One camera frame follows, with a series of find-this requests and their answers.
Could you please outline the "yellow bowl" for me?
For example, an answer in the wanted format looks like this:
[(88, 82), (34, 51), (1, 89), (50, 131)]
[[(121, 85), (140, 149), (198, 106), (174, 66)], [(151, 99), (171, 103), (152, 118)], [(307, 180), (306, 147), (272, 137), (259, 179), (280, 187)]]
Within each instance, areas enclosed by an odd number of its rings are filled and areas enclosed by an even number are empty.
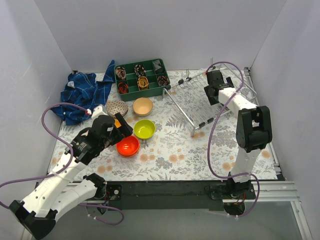
[(120, 122), (116, 119), (114, 122), (114, 125), (119, 128), (121, 126)]

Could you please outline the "lime green bowl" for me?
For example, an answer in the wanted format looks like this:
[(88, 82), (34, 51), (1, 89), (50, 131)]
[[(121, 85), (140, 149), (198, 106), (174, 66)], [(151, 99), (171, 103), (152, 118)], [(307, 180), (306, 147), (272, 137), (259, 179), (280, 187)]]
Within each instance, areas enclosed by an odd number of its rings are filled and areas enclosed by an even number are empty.
[(134, 125), (133, 132), (137, 138), (148, 140), (155, 134), (156, 126), (151, 120), (141, 119)]

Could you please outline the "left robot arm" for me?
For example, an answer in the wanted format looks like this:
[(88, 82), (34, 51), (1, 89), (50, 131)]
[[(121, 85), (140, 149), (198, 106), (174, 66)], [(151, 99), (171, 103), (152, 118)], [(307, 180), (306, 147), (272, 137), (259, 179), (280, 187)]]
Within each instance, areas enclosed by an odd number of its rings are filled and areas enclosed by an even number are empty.
[(10, 211), (35, 239), (43, 239), (65, 213), (87, 199), (106, 196), (107, 182), (96, 173), (85, 175), (72, 189), (64, 189), (104, 149), (132, 133), (133, 128), (120, 113), (98, 116), (91, 127), (76, 135), (50, 174), (28, 196), (9, 205)]

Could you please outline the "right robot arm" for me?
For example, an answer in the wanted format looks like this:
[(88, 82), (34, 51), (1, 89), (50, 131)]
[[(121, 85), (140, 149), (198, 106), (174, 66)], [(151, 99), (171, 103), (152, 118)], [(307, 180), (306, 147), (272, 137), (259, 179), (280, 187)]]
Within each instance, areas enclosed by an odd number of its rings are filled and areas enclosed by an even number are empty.
[(220, 70), (207, 72), (206, 77), (208, 85), (204, 91), (209, 103), (220, 103), (237, 116), (235, 138), (238, 153), (225, 187), (227, 195), (237, 199), (250, 189), (250, 174), (256, 160), (272, 141), (270, 109), (258, 106), (237, 93), (231, 78), (224, 79)]

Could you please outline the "brown patterned white bowl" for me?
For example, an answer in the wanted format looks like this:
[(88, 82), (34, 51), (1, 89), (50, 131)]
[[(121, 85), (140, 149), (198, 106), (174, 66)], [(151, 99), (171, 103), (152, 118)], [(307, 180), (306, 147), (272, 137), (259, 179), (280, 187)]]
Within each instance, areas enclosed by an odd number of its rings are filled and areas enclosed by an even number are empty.
[(109, 116), (115, 118), (117, 113), (120, 113), (122, 116), (125, 116), (128, 113), (129, 107), (122, 100), (108, 100), (105, 105), (106, 111)]

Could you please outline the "orange bowl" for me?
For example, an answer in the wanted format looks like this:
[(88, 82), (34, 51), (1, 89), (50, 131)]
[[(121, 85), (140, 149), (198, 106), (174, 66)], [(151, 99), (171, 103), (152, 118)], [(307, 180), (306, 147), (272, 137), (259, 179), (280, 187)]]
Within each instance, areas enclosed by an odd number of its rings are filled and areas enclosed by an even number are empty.
[(130, 154), (140, 149), (140, 141), (133, 135), (124, 138), (122, 141), (116, 144), (117, 152), (124, 154)]
[(123, 152), (118, 152), (122, 157), (125, 157), (125, 158), (131, 158), (133, 156), (135, 156), (137, 153), (139, 152), (139, 150), (137, 149), (135, 152), (131, 152), (131, 153), (123, 153)]

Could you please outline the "beige bowl with drawing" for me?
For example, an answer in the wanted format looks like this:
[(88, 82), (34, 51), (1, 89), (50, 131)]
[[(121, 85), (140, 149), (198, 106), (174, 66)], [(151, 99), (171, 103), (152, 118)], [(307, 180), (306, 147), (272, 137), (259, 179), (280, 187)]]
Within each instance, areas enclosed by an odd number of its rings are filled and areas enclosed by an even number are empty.
[(148, 116), (153, 109), (153, 102), (146, 97), (137, 98), (132, 105), (133, 111), (140, 117)]

